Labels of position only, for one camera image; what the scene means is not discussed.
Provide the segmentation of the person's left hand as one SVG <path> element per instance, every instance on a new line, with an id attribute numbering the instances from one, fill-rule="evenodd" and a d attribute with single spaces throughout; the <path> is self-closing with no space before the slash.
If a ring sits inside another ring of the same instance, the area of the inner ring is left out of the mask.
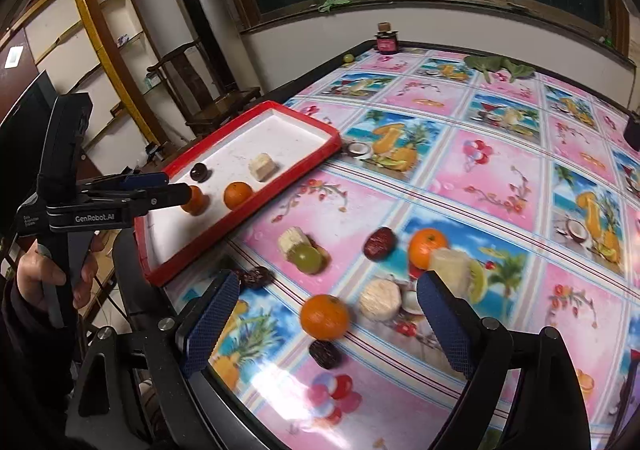
<path id="1" fill-rule="evenodd" d="M 77 310 L 84 308 L 91 298 L 92 281 L 98 273 L 98 262 L 93 256 L 104 248 L 104 235 L 93 234 L 88 255 L 81 269 L 80 282 L 74 286 L 73 305 Z M 43 285 L 63 285 L 66 281 L 64 272 L 45 255 L 38 253 L 38 243 L 26 251 L 17 266 L 17 288 L 27 303 L 42 311 L 47 310 Z"/>

